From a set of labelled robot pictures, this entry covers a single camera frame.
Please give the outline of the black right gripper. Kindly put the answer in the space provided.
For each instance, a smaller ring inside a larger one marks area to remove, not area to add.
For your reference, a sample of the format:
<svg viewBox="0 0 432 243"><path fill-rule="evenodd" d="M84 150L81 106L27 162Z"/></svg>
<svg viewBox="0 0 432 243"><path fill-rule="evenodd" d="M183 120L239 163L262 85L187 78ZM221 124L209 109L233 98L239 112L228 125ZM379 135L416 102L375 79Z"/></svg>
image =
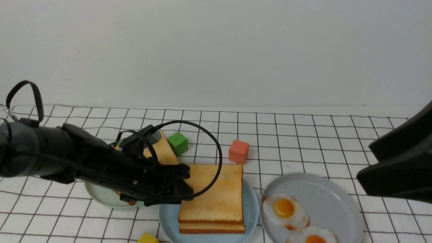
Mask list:
<svg viewBox="0 0 432 243"><path fill-rule="evenodd" d="M432 202L432 104L369 145L377 164L356 176L367 195Z"/></svg>

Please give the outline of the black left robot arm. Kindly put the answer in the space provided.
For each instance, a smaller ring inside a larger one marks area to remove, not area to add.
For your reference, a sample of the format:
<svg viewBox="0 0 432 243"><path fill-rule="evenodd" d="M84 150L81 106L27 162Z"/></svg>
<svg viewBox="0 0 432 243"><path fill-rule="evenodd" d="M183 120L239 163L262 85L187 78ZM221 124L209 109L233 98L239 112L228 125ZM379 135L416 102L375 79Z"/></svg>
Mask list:
<svg viewBox="0 0 432 243"><path fill-rule="evenodd" d="M152 126L130 131L121 149L64 123L50 128L23 123L1 125L1 177L38 176L70 184L79 179L101 186L130 204L179 204L194 198L186 183L190 169L163 164L151 143Z"/></svg>

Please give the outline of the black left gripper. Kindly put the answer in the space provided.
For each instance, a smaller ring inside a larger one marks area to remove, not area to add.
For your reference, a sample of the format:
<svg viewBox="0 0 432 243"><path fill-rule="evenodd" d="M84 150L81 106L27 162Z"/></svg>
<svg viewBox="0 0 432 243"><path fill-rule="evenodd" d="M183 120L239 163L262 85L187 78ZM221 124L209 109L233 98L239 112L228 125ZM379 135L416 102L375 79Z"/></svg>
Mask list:
<svg viewBox="0 0 432 243"><path fill-rule="evenodd" d="M158 196L185 197L193 195L193 188L186 183L190 178L190 167L186 164L177 165L147 165L138 178L134 178L134 187L144 189ZM180 204L181 200L166 200L154 197L145 197L142 201L146 207L160 204Z"/></svg>

